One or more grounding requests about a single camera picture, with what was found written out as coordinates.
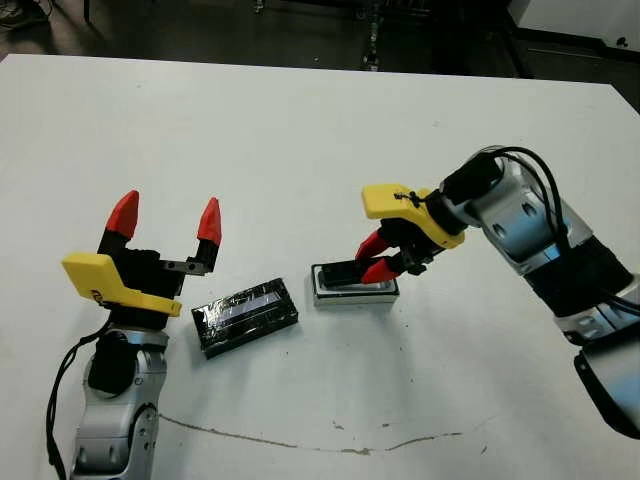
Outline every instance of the silver box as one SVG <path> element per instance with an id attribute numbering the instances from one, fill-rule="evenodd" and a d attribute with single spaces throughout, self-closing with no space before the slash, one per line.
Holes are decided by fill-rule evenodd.
<path id="1" fill-rule="evenodd" d="M 353 305 L 358 303 L 393 303 L 400 295 L 395 279 L 388 282 L 358 283 L 327 288 L 320 281 L 322 265 L 311 266 L 313 303 L 315 305 Z"/>

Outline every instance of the wire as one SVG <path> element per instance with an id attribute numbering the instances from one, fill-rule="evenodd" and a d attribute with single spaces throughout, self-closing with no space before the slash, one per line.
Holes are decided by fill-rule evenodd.
<path id="1" fill-rule="evenodd" d="M 527 172 L 531 174 L 531 176 L 536 180 L 540 189 L 542 190 L 542 197 L 545 203 L 545 213 L 547 215 L 547 223 L 549 226 L 556 232 L 556 242 L 558 246 L 559 257 L 566 260 L 571 261 L 570 251 L 571 248 L 569 246 L 569 238 L 568 238 L 568 230 L 564 223 L 564 216 L 562 213 L 562 200 L 560 198 L 560 192 L 558 191 L 558 185 L 556 184 L 555 178 L 551 173 L 551 169 L 549 166 L 542 160 L 542 158 L 532 150 L 524 147 L 501 147 L 496 150 L 490 152 L 494 158 L 504 157 L 508 160 L 518 163 L 521 165 Z M 553 198 L 553 206 L 556 214 L 556 224 L 553 226 L 553 222 L 551 221 L 551 206 L 549 204 L 549 197 L 546 193 L 546 188 L 542 183 L 542 180 L 535 172 L 535 170 L 529 165 L 525 160 L 514 157 L 513 155 L 509 155 L 509 153 L 523 153 L 527 155 L 529 158 L 534 160 L 540 169 L 544 172 L 547 182 L 549 183 L 549 189 L 551 190 L 551 196 Z M 631 315 L 640 316 L 640 304 L 630 302 L 624 298 L 618 297 L 617 295 L 608 292 L 605 289 L 599 288 L 598 292 L 603 298 L 604 303 L 609 305 L 612 308 L 616 308 L 620 311 L 629 313 Z"/>
<path id="2" fill-rule="evenodd" d="M 605 298 L 605 303 L 609 306 L 615 306 L 618 310 L 623 312 L 640 315 L 640 305 L 630 302 L 629 300 L 618 297 L 607 290 L 600 288 L 598 292 Z"/>
<path id="3" fill-rule="evenodd" d="M 69 369 L 73 361 L 76 359 L 76 354 L 78 353 L 78 349 L 87 343 L 91 343 L 94 340 L 100 338 L 102 335 L 106 333 L 109 329 L 110 322 L 107 322 L 97 331 L 92 333 L 91 335 L 87 335 L 86 337 L 82 337 L 77 344 L 75 344 L 64 356 L 62 363 L 60 364 L 60 368 L 58 368 L 58 373 L 56 374 L 56 379 L 53 382 L 53 388 L 51 390 L 51 395 L 49 396 L 49 403 L 47 404 L 47 418 L 45 421 L 45 430 L 47 435 L 47 453 L 49 454 L 49 464 L 53 465 L 56 469 L 56 473 L 58 474 L 58 478 L 60 480 L 66 480 L 66 473 L 64 471 L 64 463 L 62 462 L 62 456 L 60 455 L 60 450 L 58 449 L 58 445 L 56 444 L 56 440 L 53 436 L 53 427 L 56 422 L 56 406 L 58 403 L 58 387 L 60 386 L 60 381 L 62 377 Z"/>

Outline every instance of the black box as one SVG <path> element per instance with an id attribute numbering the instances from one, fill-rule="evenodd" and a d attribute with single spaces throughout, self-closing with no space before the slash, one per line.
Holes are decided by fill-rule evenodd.
<path id="1" fill-rule="evenodd" d="M 191 314 L 207 358 L 298 321 L 281 278 L 193 308 Z"/>

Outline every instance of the white cabinet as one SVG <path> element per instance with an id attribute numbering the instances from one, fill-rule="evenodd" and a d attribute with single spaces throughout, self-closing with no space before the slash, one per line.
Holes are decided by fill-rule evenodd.
<path id="1" fill-rule="evenodd" d="M 521 28 L 600 38 L 610 47 L 623 38 L 640 51 L 640 0 L 513 0 L 509 9 Z"/>

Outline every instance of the table surface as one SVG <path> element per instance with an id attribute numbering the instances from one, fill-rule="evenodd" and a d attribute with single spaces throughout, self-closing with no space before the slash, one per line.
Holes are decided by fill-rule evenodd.
<path id="1" fill-rule="evenodd" d="M 638 478 L 639 444 L 602 422 L 574 372 L 576 348 L 480 232 L 401 278 L 392 307 L 315 308 L 309 270 L 349 258 L 377 227 L 363 185 L 435 186 L 491 144 L 547 159 L 568 203 L 638 270 L 639 131 L 606 85 L 7 57 L 5 475 L 54 476 L 44 441 L 53 378 L 63 352 L 106 318 L 60 260 L 95 251 L 111 208 L 136 188 L 132 247 L 184 258 L 210 196 L 223 218 L 215 273 L 186 280 L 183 314 L 167 328 L 154 480 Z M 299 323 L 205 360 L 189 308 L 275 277 Z M 67 465 L 91 353 L 59 395 Z"/>

